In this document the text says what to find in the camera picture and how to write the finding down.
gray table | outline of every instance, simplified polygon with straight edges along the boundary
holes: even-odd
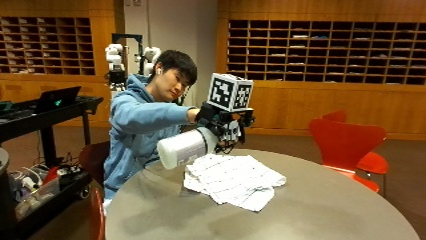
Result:
[[[282,154],[235,149],[286,176],[261,212],[182,189],[183,167],[136,174],[108,209],[106,239],[419,239],[391,204],[342,174]]]

wooden wall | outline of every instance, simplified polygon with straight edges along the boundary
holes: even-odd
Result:
[[[422,0],[218,0],[217,72],[226,72],[227,20],[426,22]],[[311,118],[345,109],[387,137],[426,140],[426,86],[255,81],[247,133],[307,135]]]
[[[36,99],[40,92],[81,85],[80,95],[101,96],[104,102],[94,116],[89,116],[92,126],[109,126],[110,92],[106,86],[108,62],[105,47],[110,44],[110,34],[124,32],[122,0],[13,0],[0,1],[0,17],[70,17],[90,18],[94,76],[0,74],[0,99],[24,101]],[[74,119],[62,125],[81,125]]]

white cloth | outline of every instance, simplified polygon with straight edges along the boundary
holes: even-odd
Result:
[[[186,166],[183,186],[207,194],[218,203],[259,211],[274,196],[285,176],[251,156],[207,154]]]

wooden cabinet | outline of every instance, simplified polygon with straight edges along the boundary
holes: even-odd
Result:
[[[226,72],[251,80],[426,84],[426,23],[229,20]]]
[[[0,72],[94,75],[89,18],[1,17]]]

